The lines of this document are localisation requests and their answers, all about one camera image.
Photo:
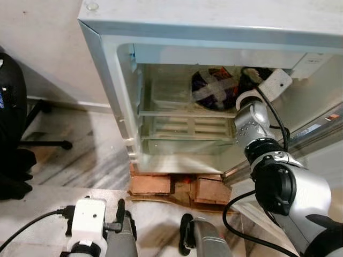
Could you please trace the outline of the orange brick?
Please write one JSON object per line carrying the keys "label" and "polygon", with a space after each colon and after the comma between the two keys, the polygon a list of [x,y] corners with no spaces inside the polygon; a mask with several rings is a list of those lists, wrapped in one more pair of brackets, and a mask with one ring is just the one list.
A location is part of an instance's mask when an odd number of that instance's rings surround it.
{"label": "orange brick", "polygon": [[192,199],[195,203],[225,205],[231,200],[232,191],[220,178],[196,179]]}
{"label": "orange brick", "polygon": [[172,191],[170,176],[132,176],[128,191],[132,195],[169,195]]}

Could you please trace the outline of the grey robot left leg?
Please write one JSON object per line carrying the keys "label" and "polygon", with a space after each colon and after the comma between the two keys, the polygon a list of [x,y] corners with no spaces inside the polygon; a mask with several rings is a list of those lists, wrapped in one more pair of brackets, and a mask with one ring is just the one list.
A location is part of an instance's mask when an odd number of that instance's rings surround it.
{"label": "grey robot left leg", "polygon": [[139,257],[137,251],[137,228],[130,211],[126,210],[123,218],[123,229],[120,232],[106,233],[108,249],[105,257]]}

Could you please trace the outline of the white mini fridge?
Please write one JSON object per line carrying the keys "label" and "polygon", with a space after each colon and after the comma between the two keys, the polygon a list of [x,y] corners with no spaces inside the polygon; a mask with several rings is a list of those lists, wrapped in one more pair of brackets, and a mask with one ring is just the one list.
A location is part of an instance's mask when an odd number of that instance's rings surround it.
{"label": "white mini fridge", "polygon": [[282,69],[293,83],[272,101],[296,130],[343,101],[343,0],[83,0],[78,22],[128,150],[131,174],[230,173],[245,164],[237,142],[213,155],[151,155],[138,110],[163,108],[153,79],[201,69]]}

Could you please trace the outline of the clear crisper drawer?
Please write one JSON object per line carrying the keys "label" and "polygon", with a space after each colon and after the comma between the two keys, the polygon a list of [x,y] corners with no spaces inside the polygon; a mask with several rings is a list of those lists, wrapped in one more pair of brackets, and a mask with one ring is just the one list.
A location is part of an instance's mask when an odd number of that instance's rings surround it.
{"label": "clear crisper drawer", "polygon": [[151,155],[213,155],[237,142],[231,118],[145,117],[143,150]]}

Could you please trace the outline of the glass fridge shelf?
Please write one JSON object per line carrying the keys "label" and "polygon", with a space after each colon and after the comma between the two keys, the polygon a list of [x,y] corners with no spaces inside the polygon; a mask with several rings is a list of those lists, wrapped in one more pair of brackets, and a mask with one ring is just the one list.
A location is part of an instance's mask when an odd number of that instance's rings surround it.
{"label": "glass fridge shelf", "polygon": [[138,110],[137,115],[144,117],[209,117],[234,118],[234,112],[220,112],[205,109]]}

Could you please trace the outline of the black office chair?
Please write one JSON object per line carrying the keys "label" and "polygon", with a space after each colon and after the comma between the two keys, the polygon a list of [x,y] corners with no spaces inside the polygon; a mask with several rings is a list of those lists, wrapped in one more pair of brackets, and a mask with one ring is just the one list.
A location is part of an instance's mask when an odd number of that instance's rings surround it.
{"label": "black office chair", "polygon": [[24,72],[0,51],[0,201],[23,199],[33,187],[27,182],[36,155],[20,147],[27,129],[28,103]]}

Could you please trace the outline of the taped steel bowl purple contents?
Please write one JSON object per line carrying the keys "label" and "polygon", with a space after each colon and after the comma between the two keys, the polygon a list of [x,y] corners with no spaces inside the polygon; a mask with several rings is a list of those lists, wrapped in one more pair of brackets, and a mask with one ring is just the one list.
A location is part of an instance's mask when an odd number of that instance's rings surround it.
{"label": "taped steel bowl purple contents", "polygon": [[233,109],[241,92],[238,77],[226,67],[201,69],[191,76],[191,96],[208,110],[223,112]]}

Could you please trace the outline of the clear plastic tray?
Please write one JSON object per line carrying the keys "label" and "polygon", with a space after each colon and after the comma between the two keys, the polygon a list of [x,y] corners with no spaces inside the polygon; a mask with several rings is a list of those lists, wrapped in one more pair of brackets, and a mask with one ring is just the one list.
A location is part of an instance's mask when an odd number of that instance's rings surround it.
{"label": "clear plastic tray", "polygon": [[180,108],[191,104],[191,82],[184,79],[153,79],[151,100],[163,108]]}

